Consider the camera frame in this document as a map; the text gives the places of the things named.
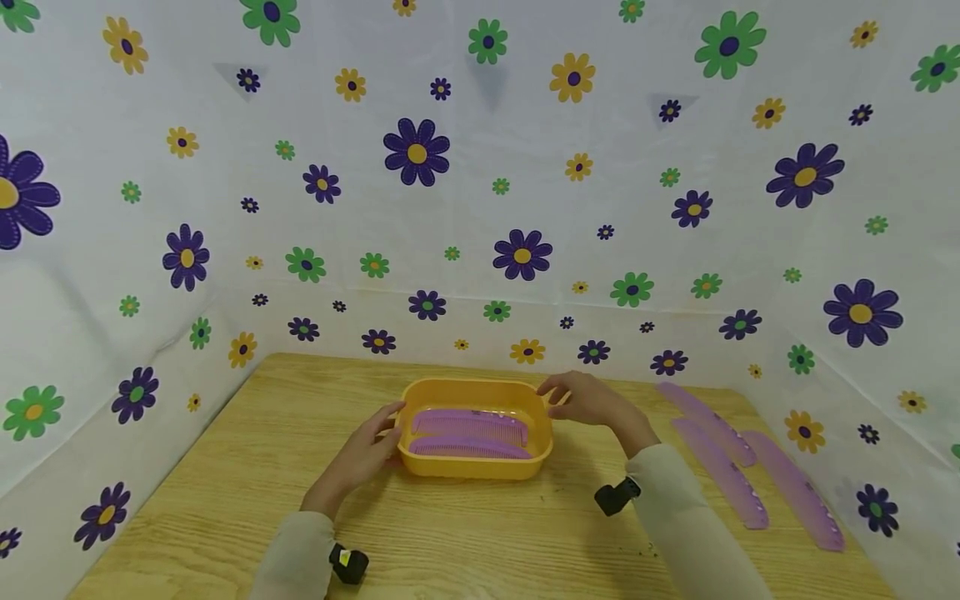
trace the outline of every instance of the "purple flower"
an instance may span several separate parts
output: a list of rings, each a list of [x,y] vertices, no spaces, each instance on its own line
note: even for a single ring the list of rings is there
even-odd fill
[[[762,322],[763,319],[755,310],[747,312],[739,308],[736,314],[723,320],[719,331],[724,334],[724,339],[732,340],[735,337],[737,340],[742,340],[747,337],[747,334],[756,333],[756,326]]]
[[[417,295],[411,296],[408,300],[410,301],[410,312],[417,313],[421,321],[427,318],[430,321],[436,321],[438,317],[446,314],[444,308],[446,300],[440,298],[436,291],[427,294],[424,290],[418,290]]]
[[[887,343],[883,327],[896,329],[903,324],[899,312],[887,310],[900,300],[897,293],[884,290],[874,295],[874,283],[869,279],[857,281],[853,291],[845,283],[837,284],[833,295],[836,300],[824,302],[824,312],[835,317],[828,326],[830,333],[840,335],[846,331],[851,348],[860,348],[864,336],[874,346],[883,346]]]
[[[444,135],[434,137],[437,126],[430,119],[420,121],[420,128],[414,130],[414,122],[403,118],[396,122],[396,133],[383,136],[383,145],[393,154],[383,163],[391,171],[400,171],[400,180],[404,185],[413,185],[417,177],[420,183],[430,187],[436,182],[433,172],[446,173],[450,162],[440,156],[450,149],[450,140]]]
[[[311,164],[310,171],[303,174],[303,180],[306,181],[303,189],[307,194],[313,194],[320,204],[324,201],[333,204],[333,198],[340,196],[340,188],[337,187],[340,178],[327,171],[325,164],[320,165],[319,169]]]
[[[682,228],[691,226],[692,228],[700,225],[701,219],[710,216],[709,208],[713,205],[713,198],[709,192],[697,194],[696,190],[686,192],[686,198],[678,198],[673,203],[677,207],[670,216],[674,219],[680,219],[679,225]]]
[[[7,138],[0,135],[0,250],[20,245],[20,228],[33,235],[53,231],[54,222],[40,209],[60,203],[56,187],[34,181],[43,172],[39,156],[27,150],[9,158]]]
[[[502,254],[493,260],[494,268],[506,268],[504,275],[508,279],[516,279],[521,275],[524,280],[533,281],[536,271],[550,268],[550,263],[544,257],[553,252],[553,246],[540,243],[541,238],[542,234],[536,229],[530,231],[526,239],[523,238],[523,231],[511,230],[509,242],[500,240],[493,245],[493,249]]]
[[[89,550],[96,543],[97,538],[100,541],[107,541],[116,533],[117,525],[127,519],[127,509],[124,506],[130,502],[130,492],[124,491],[123,482],[104,488],[100,492],[100,504],[93,504],[86,507],[80,518],[86,523],[80,526],[77,533],[73,535],[73,541],[83,541],[84,550]]]
[[[144,410],[156,404],[154,392],[160,387],[160,380],[154,378],[153,367],[137,367],[133,370],[130,379],[124,379],[117,386],[120,397],[113,401],[110,410],[120,413],[120,424],[133,420],[141,420]]]
[[[833,189],[829,178],[843,171],[843,160],[830,160],[837,154],[836,144],[827,144],[820,153],[813,144],[803,144],[797,151],[797,159],[781,158],[774,170],[782,177],[767,183],[767,191],[777,196],[777,206],[783,208],[797,200],[797,208],[807,208],[813,195],[823,196]]]
[[[163,255],[163,268],[173,271],[170,285],[180,288],[186,283],[186,291],[192,292],[196,281],[206,279],[204,263],[210,259],[210,251],[203,247],[204,233],[200,230],[190,235],[190,226],[180,225],[180,237],[175,233],[167,234],[167,246],[172,252]]]

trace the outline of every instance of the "green flower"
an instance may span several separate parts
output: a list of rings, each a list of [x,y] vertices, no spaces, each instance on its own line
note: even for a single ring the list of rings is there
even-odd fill
[[[14,398],[7,402],[10,416],[3,421],[6,431],[13,431],[13,440],[20,442],[29,433],[32,438],[39,438],[47,429],[60,420],[57,412],[63,406],[63,396],[57,396],[57,388],[48,385],[43,392],[37,386],[31,386],[23,391],[23,398]]]
[[[292,254],[286,255],[287,262],[290,263],[287,266],[287,271],[299,276],[300,281],[309,279],[317,283],[321,277],[326,276],[324,260],[319,256],[314,256],[312,248],[301,250],[299,246],[295,246],[292,252]]]
[[[10,31],[16,33],[16,30],[20,30],[25,34],[32,34],[34,24],[30,19],[39,19],[40,11],[27,0],[3,0],[0,2],[0,15],[3,15],[3,22]],[[40,427],[40,433],[43,433],[43,427]]]
[[[610,297],[616,298],[617,306],[625,306],[629,303],[633,308],[637,308],[641,300],[650,299],[650,289],[653,286],[654,282],[647,280],[647,274],[628,273],[613,283]]]
[[[494,321],[503,323],[504,319],[510,319],[510,305],[505,301],[491,300],[490,304],[483,307],[483,316]]]
[[[140,312],[140,302],[136,296],[127,296],[120,300],[120,314],[124,317],[132,317],[138,312]]]
[[[290,34],[300,31],[300,20],[293,16],[297,0],[240,0],[249,12],[243,15],[247,29],[259,29],[260,41],[274,45],[274,38],[284,48],[290,46]]]
[[[723,279],[720,278],[720,275],[704,273],[699,279],[693,280],[690,293],[693,294],[694,298],[709,298],[720,291],[721,283],[723,283]]]
[[[917,63],[920,67],[910,76],[911,82],[917,82],[914,87],[917,91],[926,89],[931,94],[943,84],[949,84],[957,78],[957,68],[960,67],[960,45],[949,50],[947,45],[937,46],[933,56],[923,57]]]
[[[806,349],[803,344],[792,347],[786,353],[786,357],[790,359],[790,369],[793,369],[797,375],[809,375],[810,370],[816,365],[813,360],[813,352]]]
[[[494,19],[490,23],[487,19],[480,19],[476,29],[470,30],[470,39],[473,43],[467,48],[471,54],[477,55],[477,62],[496,64],[497,55],[507,54],[507,32],[500,29],[500,21]]]
[[[756,12],[747,12],[737,23],[736,12],[727,11],[720,17],[720,29],[712,25],[704,29],[700,39],[707,45],[697,50],[693,57],[697,62],[707,64],[704,66],[704,77],[713,77],[719,71],[724,79],[733,79],[738,64],[750,66],[756,62],[753,46],[767,37],[767,30],[754,30],[759,19]]]
[[[285,139],[278,140],[274,148],[276,148],[276,155],[284,160],[293,160],[297,155],[294,152],[294,145]]]
[[[643,16],[643,7],[647,3],[643,0],[623,0],[620,3],[620,16],[624,23],[636,23],[636,19]]]
[[[212,328],[210,327],[209,319],[200,317],[190,328],[192,329],[190,342],[193,343],[193,349],[204,349],[204,346],[210,343],[210,331],[212,331]]]
[[[367,255],[360,259],[360,271],[363,271],[367,274],[367,277],[373,279],[378,277],[383,278],[384,275],[390,272],[390,261],[383,257],[380,252],[376,254],[371,254],[367,252]]]

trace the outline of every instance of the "comb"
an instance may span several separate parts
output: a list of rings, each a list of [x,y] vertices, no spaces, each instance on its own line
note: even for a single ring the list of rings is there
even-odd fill
[[[723,448],[727,456],[734,459],[740,466],[749,467],[756,462],[756,454],[736,429],[733,429],[720,415],[711,411],[696,396],[674,383],[658,383],[657,389],[673,402],[685,417],[697,423],[713,442]]]
[[[521,420],[464,409],[420,411],[414,415],[414,433],[437,436],[488,438],[507,444],[527,445],[527,425]]]
[[[426,456],[460,456],[467,458],[529,459],[530,453],[515,445],[468,438],[466,436],[430,436],[410,442],[410,451]]]
[[[744,431],[743,437],[754,448],[760,464],[770,473],[783,499],[817,546],[843,552],[843,532],[804,472],[773,440],[762,433]]]
[[[724,451],[690,419],[673,419],[674,429],[693,450],[694,456],[704,466],[717,487],[727,497],[727,502],[747,529],[766,529],[770,515],[756,495],[743,472],[732,463]]]

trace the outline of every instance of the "table surface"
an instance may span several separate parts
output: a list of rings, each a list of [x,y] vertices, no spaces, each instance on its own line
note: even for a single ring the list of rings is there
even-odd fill
[[[71,597],[246,598],[275,528],[349,433],[410,382],[435,376],[542,380],[536,373],[274,354]],[[745,529],[670,426],[681,415],[673,404],[650,384],[610,383],[681,451],[779,600],[894,598],[849,533],[846,552],[819,550],[762,467],[744,472],[769,510],[770,528]],[[689,390],[737,429],[770,435],[743,396]],[[633,511],[607,518],[593,502],[600,486],[623,477],[613,435],[559,421],[554,438],[553,454],[528,481],[385,470],[348,499],[336,523],[340,542],[371,557],[367,577],[360,588],[335,581],[328,597],[678,598]]]

